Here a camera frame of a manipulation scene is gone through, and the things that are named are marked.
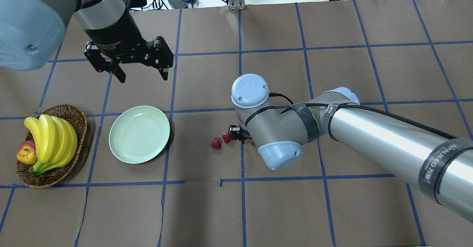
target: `apple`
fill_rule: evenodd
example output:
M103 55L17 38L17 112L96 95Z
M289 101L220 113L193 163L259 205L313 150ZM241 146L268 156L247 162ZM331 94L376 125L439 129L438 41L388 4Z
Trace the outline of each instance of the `apple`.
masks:
M17 150L17 159L21 163L34 165L38 161L34 140L29 140L20 145Z

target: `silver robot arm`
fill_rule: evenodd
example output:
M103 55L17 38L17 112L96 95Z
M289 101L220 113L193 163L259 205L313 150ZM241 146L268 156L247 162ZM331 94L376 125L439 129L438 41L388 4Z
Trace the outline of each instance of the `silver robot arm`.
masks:
M72 15L92 41L85 58L125 82L120 63L142 63L167 80L174 55L161 36L147 42L130 15L131 0L0 0L0 66L34 70L58 48ZM109 57L105 60L102 54Z
M301 146L327 134L370 158L432 200L473 222L473 142L377 109L340 87L280 112L265 80L245 74L232 86L239 128L272 170L299 158Z

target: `wicker basket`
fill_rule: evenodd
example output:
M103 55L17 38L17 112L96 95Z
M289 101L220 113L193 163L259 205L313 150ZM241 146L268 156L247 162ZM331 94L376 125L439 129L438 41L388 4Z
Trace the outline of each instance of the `wicker basket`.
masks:
M41 176L29 173L28 170L31 165L26 165L20 161L17 161L17 177L22 183L30 188L50 187L66 178L66 176L74 169L74 166L76 166L79 157L81 157L82 148L87 134L87 118L79 107L71 104L58 104L46 109L41 114L56 116L58 118L67 120L76 131L78 138L77 150L72 160L66 166L48 170ZM28 131L25 141L29 141L31 139L33 139L33 137L31 132Z

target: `light green plate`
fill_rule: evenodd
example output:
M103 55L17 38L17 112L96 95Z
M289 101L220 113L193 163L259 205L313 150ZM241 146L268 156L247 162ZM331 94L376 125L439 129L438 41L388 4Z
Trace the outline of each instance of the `light green plate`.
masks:
M152 106L137 106L116 119L108 144L116 158L138 164L157 156L166 146L169 133L169 120L163 112Z

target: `red strawberry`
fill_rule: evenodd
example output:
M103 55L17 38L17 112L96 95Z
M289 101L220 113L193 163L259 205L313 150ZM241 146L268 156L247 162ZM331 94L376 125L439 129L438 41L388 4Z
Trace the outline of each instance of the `red strawberry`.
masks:
M220 150L220 148L222 148L222 143L220 142L220 140L219 140L218 138L214 138L214 139L210 142L210 146L211 146L213 149Z
M222 134L222 138L223 138L223 142L224 142L224 143L229 143L229 142L232 140L230 134L228 134L228 131L225 131L225 132Z

